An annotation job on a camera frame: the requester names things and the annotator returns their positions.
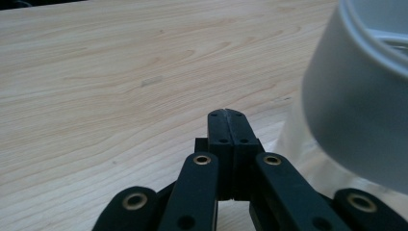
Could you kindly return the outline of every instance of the wood grain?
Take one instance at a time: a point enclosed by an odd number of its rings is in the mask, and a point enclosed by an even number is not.
[[[177,178],[206,114],[266,150],[333,0],[86,1],[0,12],[0,226],[90,230],[112,197]],[[222,202],[218,230],[254,230]]]

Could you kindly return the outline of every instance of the clear plastic container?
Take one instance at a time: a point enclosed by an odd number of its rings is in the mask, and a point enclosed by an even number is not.
[[[405,219],[407,9],[404,0],[339,2],[274,150],[318,192],[360,189]]]

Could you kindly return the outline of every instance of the wooden table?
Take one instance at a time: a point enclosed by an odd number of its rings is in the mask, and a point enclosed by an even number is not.
[[[90,230],[112,197],[174,181],[206,114],[271,151],[333,0],[108,1],[0,12],[0,227]],[[254,230],[221,202],[218,230]]]

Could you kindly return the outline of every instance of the screw hole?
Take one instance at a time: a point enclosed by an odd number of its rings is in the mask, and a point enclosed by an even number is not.
[[[320,231],[333,230],[331,223],[325,218],[313,218],[312,223]]]
[[[282,163],[279,158],[274,156],[266,156],[264,162],[271,166],[279,166]]]
[[[211,162],[211,158],[208,156],[196,156],[193,160],[196,164],[201,166],[207,165]]]
[[[195,226],[195,220],[190,216],[182,216],[178,219],[177,224],[183,230],[189,230]]]
[[[366,212],[366,213],[374,213],[377,211],[377,206],[370,200],[368,197],[361,195],[361,194],[356,194],[356,193],[351,193],[347,197],[348,203],[350,203],[354,208]]]
[[[146,203],[147,196],[144,193],[137,192],[127,195],[122,201],[122,206],[127,210],[138,210]]]

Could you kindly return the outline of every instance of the white plastic cup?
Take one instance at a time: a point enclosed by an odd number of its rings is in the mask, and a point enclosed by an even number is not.
[[[408,1],[341,0],[275,152],[320,193],[357,188],[408,218]]]

